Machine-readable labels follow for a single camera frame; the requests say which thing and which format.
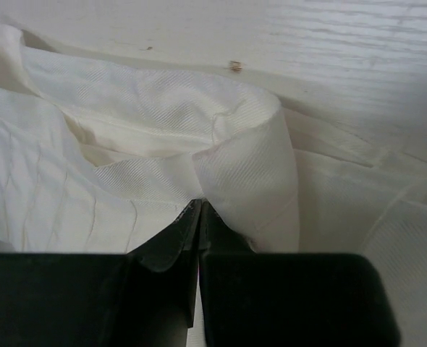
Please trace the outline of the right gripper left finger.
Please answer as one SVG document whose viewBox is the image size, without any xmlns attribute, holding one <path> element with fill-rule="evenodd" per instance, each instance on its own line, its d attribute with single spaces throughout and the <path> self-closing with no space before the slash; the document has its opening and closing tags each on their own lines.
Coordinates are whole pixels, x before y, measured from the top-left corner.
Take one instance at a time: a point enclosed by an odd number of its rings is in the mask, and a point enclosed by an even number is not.
<svg viewBox="0 0 427 347">
<path fill-rule="evenodd" d="M 126 254 L 0 253 L 0 346 L 184 346 L 201 205 Z"/>
</svg>

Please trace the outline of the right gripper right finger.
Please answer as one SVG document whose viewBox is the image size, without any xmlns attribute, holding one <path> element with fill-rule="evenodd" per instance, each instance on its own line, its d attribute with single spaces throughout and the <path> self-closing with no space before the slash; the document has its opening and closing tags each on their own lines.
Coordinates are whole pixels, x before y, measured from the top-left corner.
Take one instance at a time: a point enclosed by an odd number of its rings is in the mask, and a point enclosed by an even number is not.
<svg viewBox="0 0 427 347">
<path fill-rule="evenodd" d="M 256 253 L 203 203 L 200 295 L 208 346 L 399 346 L 375 267 L 358 254 Z"/>
</svg>

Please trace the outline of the white pleated skirt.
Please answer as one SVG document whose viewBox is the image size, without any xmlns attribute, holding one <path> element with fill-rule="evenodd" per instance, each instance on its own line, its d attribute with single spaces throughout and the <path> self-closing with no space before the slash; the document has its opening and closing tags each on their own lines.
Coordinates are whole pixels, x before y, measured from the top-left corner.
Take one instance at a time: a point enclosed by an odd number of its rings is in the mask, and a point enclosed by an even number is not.
<svg viewBox="0 0 427 347">
<path fill-rule="evenodd" d="M 0 24 L 0 251 L 122 253 L 206 199 L 254 250 L 355 252 L 427 346 L 427 149 L 214 74 L 31 48 Z"/>
</svg>

